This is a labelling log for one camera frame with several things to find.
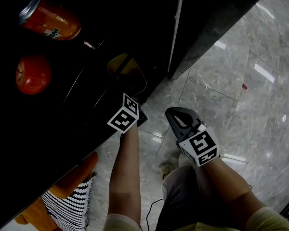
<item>shoe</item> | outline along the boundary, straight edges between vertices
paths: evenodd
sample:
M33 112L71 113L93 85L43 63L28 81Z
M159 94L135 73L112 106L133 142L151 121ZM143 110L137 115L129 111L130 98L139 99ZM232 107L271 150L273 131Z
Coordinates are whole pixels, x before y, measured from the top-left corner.
M194 164L187 156L185 156L182 153L180 154L178 161L179 161L179 167L191 166L194 169L197 168L197 165Z
M168 162L163 162L159 165L160 176L163 179L174 170L173 166Z

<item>marble floor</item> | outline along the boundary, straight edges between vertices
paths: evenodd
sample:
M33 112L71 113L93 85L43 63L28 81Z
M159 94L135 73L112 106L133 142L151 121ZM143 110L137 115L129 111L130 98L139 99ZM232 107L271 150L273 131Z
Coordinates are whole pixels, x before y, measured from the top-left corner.
M169 107L194 109L213 127L223 160L276 211L289 201L289 0L260 0L190 69L165 79L142 109L140 177L143 230L162 198L158 166L180 154L165 117ZM102 230L119 134L97 149L99 162L87 230ZM148 218L155 230L162 201Z

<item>red apple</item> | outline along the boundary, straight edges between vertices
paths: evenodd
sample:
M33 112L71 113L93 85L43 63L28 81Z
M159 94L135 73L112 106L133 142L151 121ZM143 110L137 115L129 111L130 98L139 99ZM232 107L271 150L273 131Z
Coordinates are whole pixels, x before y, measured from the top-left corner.
M52 67L43 55L24 56L16 70L18 89L27 95L42 92L52 79Z

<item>mirinda can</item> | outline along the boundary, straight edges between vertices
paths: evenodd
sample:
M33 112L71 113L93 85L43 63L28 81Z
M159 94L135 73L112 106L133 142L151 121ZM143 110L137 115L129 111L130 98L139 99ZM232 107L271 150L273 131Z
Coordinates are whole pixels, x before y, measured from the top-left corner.
M70 11L47 0L32 0L19 14L19 25L55 40L70 40L81 29Z

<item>soda can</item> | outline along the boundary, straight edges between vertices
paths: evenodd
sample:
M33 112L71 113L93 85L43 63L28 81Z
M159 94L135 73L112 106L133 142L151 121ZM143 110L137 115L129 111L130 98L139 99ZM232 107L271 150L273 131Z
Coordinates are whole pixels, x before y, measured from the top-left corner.
M20 12L19 25L55 40L70 40L81 30L77 16L47 0L31 0Z

